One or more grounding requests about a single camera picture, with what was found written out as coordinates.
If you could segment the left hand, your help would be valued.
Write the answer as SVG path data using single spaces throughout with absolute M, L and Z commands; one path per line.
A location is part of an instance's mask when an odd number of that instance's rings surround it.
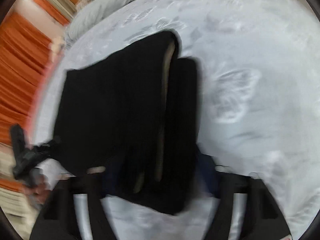
M 28 191 L 30 196 L 43 204 L 57 184 L 61 170 L 59 168 L 37 168 L 36 170 L 35 185 L 28 189 Z

